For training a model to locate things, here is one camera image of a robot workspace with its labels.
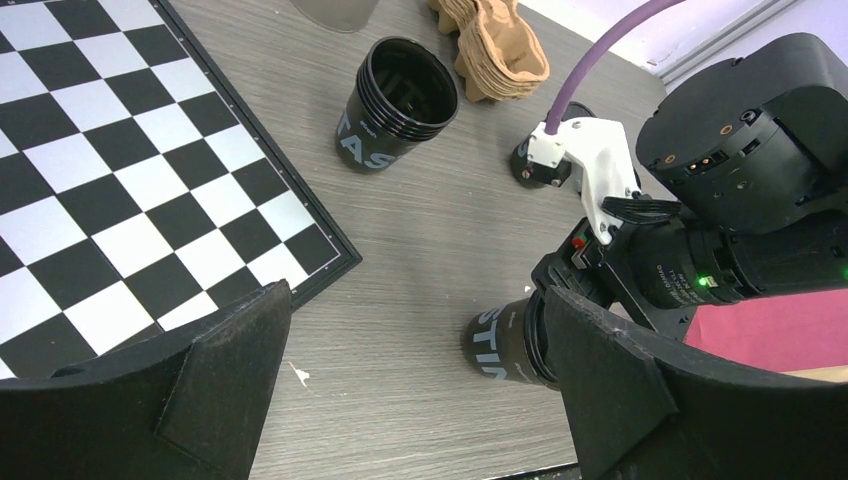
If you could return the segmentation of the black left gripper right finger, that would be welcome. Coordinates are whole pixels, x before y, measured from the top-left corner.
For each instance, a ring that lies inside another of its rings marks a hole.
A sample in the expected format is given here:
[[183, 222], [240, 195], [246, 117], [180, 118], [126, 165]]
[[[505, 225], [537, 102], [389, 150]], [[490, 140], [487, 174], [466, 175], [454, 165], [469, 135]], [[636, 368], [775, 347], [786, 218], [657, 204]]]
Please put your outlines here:
[[555, 287], [547, 360], [586, 479], [843, 479], [847, 387], [741, 365]]

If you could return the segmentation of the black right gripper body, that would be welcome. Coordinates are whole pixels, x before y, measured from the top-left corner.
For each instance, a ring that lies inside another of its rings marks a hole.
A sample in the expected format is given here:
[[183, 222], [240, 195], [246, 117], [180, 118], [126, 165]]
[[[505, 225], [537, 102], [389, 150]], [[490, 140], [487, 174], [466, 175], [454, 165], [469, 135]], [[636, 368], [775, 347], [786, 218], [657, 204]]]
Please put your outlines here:
[[563, 287], [637, 324], [684, 332], [701, 305], [844, 289], [847, 216], [826, 211], [761, 235], [724, 233], [696, 222], [624, 224], [604, 245], [587, 219], [545, 255], [531, 279], [540, 292]]

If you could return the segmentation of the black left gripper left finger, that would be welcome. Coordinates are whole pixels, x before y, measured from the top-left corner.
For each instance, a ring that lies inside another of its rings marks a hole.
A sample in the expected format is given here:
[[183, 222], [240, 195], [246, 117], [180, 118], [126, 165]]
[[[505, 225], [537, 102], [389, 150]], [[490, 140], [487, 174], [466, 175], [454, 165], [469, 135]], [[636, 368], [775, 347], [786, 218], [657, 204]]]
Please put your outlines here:
[[245, 479], [291, 325], [287, 282], [37, 379], [1, 384], [5, 479]]

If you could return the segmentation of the single black coffee cup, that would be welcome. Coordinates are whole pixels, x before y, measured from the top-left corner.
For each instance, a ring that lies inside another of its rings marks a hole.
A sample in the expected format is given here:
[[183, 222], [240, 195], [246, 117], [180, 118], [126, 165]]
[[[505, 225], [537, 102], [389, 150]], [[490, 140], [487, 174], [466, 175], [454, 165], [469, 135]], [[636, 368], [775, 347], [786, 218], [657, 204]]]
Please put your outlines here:
[[572, 164], [561, 160], [556, 167], [538, 164], [529, 160], [528, 146], [531, 136], [526, 136], [513, 150], [509, 166], [513, 177], [527, 189], [544, 186], [560, 187], [573, 173]]

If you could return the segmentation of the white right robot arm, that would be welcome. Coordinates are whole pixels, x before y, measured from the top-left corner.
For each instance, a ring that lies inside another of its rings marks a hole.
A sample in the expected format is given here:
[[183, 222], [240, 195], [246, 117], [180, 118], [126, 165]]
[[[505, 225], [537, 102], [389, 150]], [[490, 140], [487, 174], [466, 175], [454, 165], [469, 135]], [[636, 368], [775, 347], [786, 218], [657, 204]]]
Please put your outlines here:
[[526, 160], [580, 176], [585, 211], [534, 268], [681, 336], [697, 308], [847, 285], [847, 68], [793, 33], [673, 90], [629, 145], [622, 125], [564, 118]]

